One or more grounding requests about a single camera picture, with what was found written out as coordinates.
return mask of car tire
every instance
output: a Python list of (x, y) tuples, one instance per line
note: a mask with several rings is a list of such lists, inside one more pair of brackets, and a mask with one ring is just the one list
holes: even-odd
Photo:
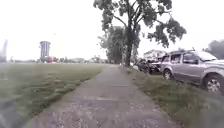
[(171, 80), (173, 78), (173, 75), (172, 75), (172, 73), (169, 69), (165, 69), (164, 72), (163, 72), (163, 77), (166, 80)]
[(214, 74), (205, 78), (203, 87), (208, 92), (224, 95), (224, 77)]
[(149, 67), (148, 72), (149, 72), (149, 74), (152, 74), (152, 68), (151, 67)]
[(147, 73), (147, 71), (148, 71), (147, 67), (144, 67), (142, 71), (143, 71), (144, 73)]
[(138, 66), (138, 70), (139, 70), (139, 71), (142, 71), (142, 69), (141, 69), (139, 66)]

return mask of house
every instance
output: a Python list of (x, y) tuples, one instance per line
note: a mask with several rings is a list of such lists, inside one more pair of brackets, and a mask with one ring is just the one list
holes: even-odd
[(158, 58), (163, 57), (166, 54), (165, 51), (161, 51), (161, 50), (150, 50), (146, 53), (144, 53), (143, 58), (145, 60), (158, 60)]

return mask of car window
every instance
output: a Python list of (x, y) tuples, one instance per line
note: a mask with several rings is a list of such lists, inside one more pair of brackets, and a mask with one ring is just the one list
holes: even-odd
[(175, 54), (171, 56), (171, 63), (180, 63), (181, 54)]
[(193, 61), (193, 60), (197, 60), (197, 57), (195, 55), (193, 55), (192, 53), (185, 53), (184, 54), (183, 63)]
[(169, 56), (164, 56), (162, 62), (169, 62)]
[(196, 55), (198, 55), (203, 61), (208, 61), (208, 60), (217, 60), (217, 58), (215, 56), (213, 56), (212, 54), (208, 53), (208, 52), (204, 52), (204, 51), (195, 51), (194, 52)]

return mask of car door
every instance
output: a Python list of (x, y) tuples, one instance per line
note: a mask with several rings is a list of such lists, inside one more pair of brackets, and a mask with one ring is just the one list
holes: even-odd
[(170, 61), (170, 56), (166, 55), (163, 56), (162, 60), (161, 60), (161, 72), (164, 71), (164, 69), (166, 68), (166, 66), (169, 64)]
[(181, 74), (185, 81), (198, 83), (204, 68), (200, 66), (200, 59), (193, 53), (184, 53)]
[(170, 66), (175, 79), (179, 80), (181, 75), (181, 53), (173, 54), (170, 58)]

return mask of building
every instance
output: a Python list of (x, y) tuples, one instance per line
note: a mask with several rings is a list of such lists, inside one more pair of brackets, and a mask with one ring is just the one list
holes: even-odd
[(163, 57), (166, 54), (165, 51), (160, 50), (150, 50), (146, 53), (144, 53), (144, 59), (145, 60), (158, 60), (158, 58)]
[(50, 42), (41, 41), (40, 42), (40, 58), (45, 58), (49, 56), (50, 52)]
[(7, 61), (7, 46), (8, 46), (8, 40), (5, 40), (3, 46), (0, 46), (0, 62)]

